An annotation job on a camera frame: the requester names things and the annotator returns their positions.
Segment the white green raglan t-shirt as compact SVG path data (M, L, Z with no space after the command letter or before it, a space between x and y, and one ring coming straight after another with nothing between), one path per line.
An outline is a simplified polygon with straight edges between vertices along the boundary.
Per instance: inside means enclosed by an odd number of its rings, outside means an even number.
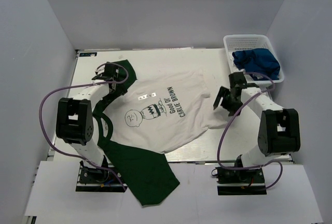
M118 62L114 92L93 111L98 146L142 206L162 203L178 186L166 154L221 129L201 70L138 79L128 60Z

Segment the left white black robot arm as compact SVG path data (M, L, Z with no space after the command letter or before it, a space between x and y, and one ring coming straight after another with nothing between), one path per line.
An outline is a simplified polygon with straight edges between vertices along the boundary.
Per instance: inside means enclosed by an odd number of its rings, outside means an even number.
M58 102L56 136L70 145L86 165L93 166L92 176L99 182L109 178L109 168L103 165L104 155L93 140L93 110L97 103L122 87L129 78L129 71L116 63L104 63L103 71L92 82L77 85L82 88L73 97L63 97Z

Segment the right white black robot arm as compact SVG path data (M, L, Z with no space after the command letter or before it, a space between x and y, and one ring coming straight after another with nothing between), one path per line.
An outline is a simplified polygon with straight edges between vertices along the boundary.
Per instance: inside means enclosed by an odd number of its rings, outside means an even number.
M257 83L247 82L246 76L246 72L230 74L230 87L220 87L213 104L214 110L226 110L229 117L218 144L218 153L231 124L245 107L260 118L256 146L239 155L234 166L225 166L217 159L222 169L234 171L235 178L241 182L248 181L253 176L253 170L275 162L280 156L298 152L301 146L297 110L284 108L269 97L268 93L275 89L271 78L261 74L271 83L270 88L261 89Z

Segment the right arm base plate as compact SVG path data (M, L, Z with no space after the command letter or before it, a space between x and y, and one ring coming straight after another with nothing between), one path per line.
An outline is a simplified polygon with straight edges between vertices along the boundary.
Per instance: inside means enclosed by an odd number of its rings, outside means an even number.
M217 193L222 196L266 195L265 178L262 169L226 170L216 167L211 172L217 179Z

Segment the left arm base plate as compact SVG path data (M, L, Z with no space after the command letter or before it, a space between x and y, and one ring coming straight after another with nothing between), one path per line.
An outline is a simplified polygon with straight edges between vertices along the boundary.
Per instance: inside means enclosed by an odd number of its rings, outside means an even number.
M127 190L127 184L115 167L111 169L119 176L123 186L113 173L81 165L75 191L124 193Z

